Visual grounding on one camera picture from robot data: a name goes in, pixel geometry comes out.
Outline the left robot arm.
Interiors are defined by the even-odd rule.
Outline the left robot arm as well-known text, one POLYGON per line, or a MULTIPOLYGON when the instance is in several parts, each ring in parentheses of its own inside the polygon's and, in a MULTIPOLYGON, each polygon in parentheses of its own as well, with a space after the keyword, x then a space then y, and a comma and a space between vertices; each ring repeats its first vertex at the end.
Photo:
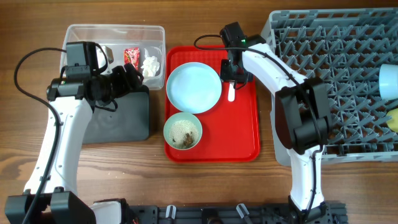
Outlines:
POLYGON ((117 98, 140 91, 144 79, 134 65, 118 65, 110 74, 100 66, 95 42, 69 42, 62 50, 67 64, 47 87, 45 100, 21 88, 24 95, 49 110, 35 170, 21 195, 9 196, 5 214, 10 223, 139 223, 123 198, 88 206, 77 196, 80 151, 95 110, 115 112, 117 98))

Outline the yellow plastic cup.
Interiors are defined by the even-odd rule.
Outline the yellow plastic cup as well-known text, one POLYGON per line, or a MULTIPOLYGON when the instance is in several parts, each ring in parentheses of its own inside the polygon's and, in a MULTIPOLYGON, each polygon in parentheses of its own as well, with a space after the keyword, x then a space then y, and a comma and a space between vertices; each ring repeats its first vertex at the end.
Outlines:
POLYGON ((390 117, 388 121, 386 121, 387 126, 393 131, 398 132, 398 109, 390 110, 387 112, 387 116, 390 117))

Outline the red snack wrapper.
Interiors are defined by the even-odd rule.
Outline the red snack wrapper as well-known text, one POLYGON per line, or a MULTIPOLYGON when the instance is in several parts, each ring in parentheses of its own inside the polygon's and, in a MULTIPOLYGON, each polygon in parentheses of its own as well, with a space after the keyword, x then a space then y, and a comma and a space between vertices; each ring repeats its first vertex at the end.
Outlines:
POLYGON ((139 66, 140 49, 132 47, 124 50, 124 63, 131 64, 136 70, 139 66))

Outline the light blue bowl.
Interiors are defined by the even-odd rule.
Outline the light blue bowl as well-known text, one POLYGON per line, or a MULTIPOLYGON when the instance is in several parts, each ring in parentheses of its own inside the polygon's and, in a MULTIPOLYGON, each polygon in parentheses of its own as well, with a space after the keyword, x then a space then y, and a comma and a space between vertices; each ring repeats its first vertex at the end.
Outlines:
POLYGON ((397 65, 382 64, 379 71, 379 92, 383 100, 394 100, 398 96, 397 65))

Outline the white plastic spoon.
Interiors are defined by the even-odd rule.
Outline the white plastic spoon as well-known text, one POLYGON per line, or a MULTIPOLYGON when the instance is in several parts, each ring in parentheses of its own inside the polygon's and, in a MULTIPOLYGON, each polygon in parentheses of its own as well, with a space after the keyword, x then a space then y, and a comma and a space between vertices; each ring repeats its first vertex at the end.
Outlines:
POLYGON ((228 88, 228 101, 233 102, 235 100, 235 89, 234 89, 234 83, 230 82, 229 83, 229 88, 228 88))

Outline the white napkin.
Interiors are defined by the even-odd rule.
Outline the white napkin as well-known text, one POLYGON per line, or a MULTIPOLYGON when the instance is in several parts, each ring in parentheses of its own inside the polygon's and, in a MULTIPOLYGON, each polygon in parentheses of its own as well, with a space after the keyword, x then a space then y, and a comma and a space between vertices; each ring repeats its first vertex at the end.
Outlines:
POLYGON ((144 61, 142 63, 142 74, 145 78, 155 77, 160 69, 160 63, 156 56, 150 56, 149 51, 144 49, 144 61))

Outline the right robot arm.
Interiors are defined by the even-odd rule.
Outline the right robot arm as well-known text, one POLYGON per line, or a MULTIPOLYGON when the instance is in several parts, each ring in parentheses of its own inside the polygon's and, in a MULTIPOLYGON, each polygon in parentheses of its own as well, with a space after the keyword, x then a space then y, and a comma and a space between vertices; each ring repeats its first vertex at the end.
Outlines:
POLYGON ((274 97, 272 127, 292 167, 291 209, 303 219, 324 215, 320 164, 332 123, 325 83, 290 68, 260 35, 244 35, 238 22, 226 25, 220 37, 228 53, 221 79, 238 90, 257 78, 274 97))

